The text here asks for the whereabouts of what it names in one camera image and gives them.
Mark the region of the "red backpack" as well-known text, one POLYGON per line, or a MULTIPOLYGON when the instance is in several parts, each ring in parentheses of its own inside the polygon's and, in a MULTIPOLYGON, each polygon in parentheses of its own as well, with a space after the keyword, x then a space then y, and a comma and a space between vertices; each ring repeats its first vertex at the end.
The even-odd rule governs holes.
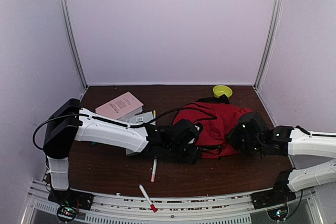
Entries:
POLYGON ((173 124, 186 119, 203 126, 196 143, 202 149, 203 159, 218 159, 239 154, 239 151, 227 142, 226 136, 238 124, 241 116, 252 112, 251 109, 231 105, 227 97, 201 98, 182 108, 176 113, 173 124))

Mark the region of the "grey book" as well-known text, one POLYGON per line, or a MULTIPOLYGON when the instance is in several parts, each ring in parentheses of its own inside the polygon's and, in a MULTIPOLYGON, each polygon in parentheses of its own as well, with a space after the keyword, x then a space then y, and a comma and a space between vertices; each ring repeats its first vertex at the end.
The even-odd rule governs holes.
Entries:
MULTIPOLYGON (((142 124, 142 123, 148 123, 150 120, 154 119, 153 118, 153 112, 145 112, 145 113, 141 113, 138 115, 135 115, 129 119, 126 120, 126 122, 128 123, 135 123, 135 124, 142 124)), ((126 149, 126 156, 133 156, 133 155, 137 155, 137 153, 126 149)))

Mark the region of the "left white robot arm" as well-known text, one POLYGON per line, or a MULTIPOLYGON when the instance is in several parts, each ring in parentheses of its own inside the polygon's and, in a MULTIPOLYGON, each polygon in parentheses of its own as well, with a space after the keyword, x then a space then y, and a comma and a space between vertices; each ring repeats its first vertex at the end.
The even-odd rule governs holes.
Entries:
POLYGON ((200 123, 182 119, 172 126, 157 126, 155 119, 128 123, 95 114, 69 99, 45 122, 42 150, 50 172, 51 194, 64 205, 77 196, 69 186, 68 157, 74 141, 122 147, 136 154, 164 157, 195 164, 202 155, 196 145, 203 130, 200 123))

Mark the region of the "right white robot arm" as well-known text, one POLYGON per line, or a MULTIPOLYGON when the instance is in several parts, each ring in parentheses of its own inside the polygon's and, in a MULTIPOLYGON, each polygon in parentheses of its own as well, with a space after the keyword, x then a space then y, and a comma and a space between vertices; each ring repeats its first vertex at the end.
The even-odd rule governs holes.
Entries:
POLYGON ((308 131, 298 125, 279 125, 270 129, 259 113, 249 112, 238 119, 226 139, 240 152, 328 158, 322 164, 281 172, 269 192, 269 199, 274 204, 281 203, 289 192, 335 181, 335 133, 308 131))

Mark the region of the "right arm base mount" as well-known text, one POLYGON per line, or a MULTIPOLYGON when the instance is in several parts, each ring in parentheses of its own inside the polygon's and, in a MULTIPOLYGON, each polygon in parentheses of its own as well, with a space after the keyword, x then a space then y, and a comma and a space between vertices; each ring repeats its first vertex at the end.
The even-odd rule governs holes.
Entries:
POLYGON ((266 190, 251 194, 254 209, 266 209, 268 217, 273 221, 283 221, 289 215, 287 196, 281 190, 266 190))

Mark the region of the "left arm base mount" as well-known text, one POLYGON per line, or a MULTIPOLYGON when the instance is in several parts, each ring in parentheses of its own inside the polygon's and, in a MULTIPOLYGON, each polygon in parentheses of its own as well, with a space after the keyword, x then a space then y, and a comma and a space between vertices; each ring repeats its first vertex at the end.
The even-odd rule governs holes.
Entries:
POLYGON ((93 194, 75 190, 58 191, 52 190, 48 200, 58 204, 56 217, 61 222, 74 221, 81 210, 90 210, 93 202, 93 194))

